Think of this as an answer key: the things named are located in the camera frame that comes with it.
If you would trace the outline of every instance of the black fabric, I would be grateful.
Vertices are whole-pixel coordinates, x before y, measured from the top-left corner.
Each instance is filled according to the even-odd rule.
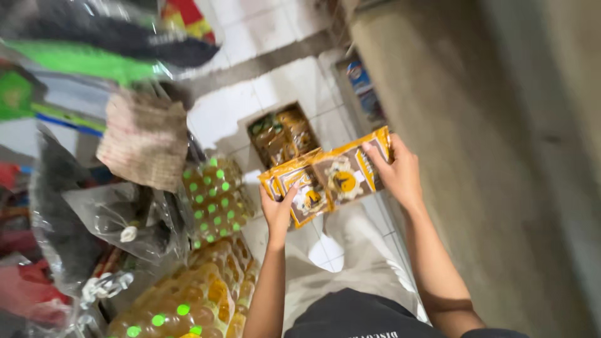
[[[344,289],[313,303],[284,338],[445,338],[384,297]],[[462,338],[527,338],[510,330],[479,329]]]
[[[178,67],[198,67],[219,50],[184,32],[155,31],[102,16],[85,0],[30,1],[35,2],[38,10],[16,10],[18,20],[4,25],[2,38],[84,43],[125,57],[159,60]]]

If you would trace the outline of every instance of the stacked bottles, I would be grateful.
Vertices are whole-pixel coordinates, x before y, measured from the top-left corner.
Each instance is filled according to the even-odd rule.
[[[240,231],[255,215],[242,187],[242,172],[227,157],[213,156],[198,168],[186,169],[183,183],[194,217],[195,248]]]
[[[159,280],[117,316],[108,336],[240,338],[257,274],[241,236],[207,245],[191,254],[188,267]]]

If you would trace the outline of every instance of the white tiled wall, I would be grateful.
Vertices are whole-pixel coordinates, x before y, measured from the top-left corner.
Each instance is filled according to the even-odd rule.
[[[303,40],[330,25],[318,0],[208,1],[224,32],[224,42],[215,58],[198,70],[199,74],[229,68]]]
[[[301,40],[327,24],[315,8],[315,0],[214,0],[216,15],[225,31],[223,50],[213,60],[215,67],[229,67],[257,55]],[[260,205],[257,176],[264,170],[246,133],[247,125],[270,109],[298,101],[325,150],[342,146],[360,135],[350,122],[331,65],[343,56],[328,51],[279,67],[250,81],[219,89],[199,98],[189,113],[188,126],[206,148],[231,154],[245,173],[249,193]],[[405,265],[404,251],[380,194],[362,203],[381,232],[399,264]],[[344,251],[323,234],[323,216],[299,230],[287,241],[307,253],[315,265],[340,271]],[[259,215],[243,230],[251,251],[263,258],[267,225]]]

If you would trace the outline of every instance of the clear plastic bag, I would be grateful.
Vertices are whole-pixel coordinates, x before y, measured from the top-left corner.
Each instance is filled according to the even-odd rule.
[[[158,263],[182,245],[182,231],[160,191],[126,182],[67,191],[63,197],[93,235],[136,257]]]
[[[42,125],[38,126],[40,157],[31,177],[31,227],[48,260],[56,287],[78,297],[90,277],[103,244],[83,225],[61,194],[81,188],[90,172]]]
[[[28,59],[123,85],[176,78],[219,50],[164,25],[156,13],[115,0],[16,1],[0,19],[3,42]]]

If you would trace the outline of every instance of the green bottle cap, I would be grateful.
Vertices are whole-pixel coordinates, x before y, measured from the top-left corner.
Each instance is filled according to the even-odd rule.
[[[127,328],[127,336],[131,338],[137,337],[140,332],[142,332],[142,328],[139,325],[130,326]]]
[[[190,312],[190,304],[183,303],[177,307],[177,314],[180,316],[185,316]]]
[[[152,317],[152,325],[154,326],[161,326],[163,325],[163,323],[165,323],[165,314],[164,313],[159,313],[158,315]]]
[[[191,329],[190,329],[190,333],[194,333],[200,336],[200,334],[203,332],[203,327],[200,325],[194,325]]]

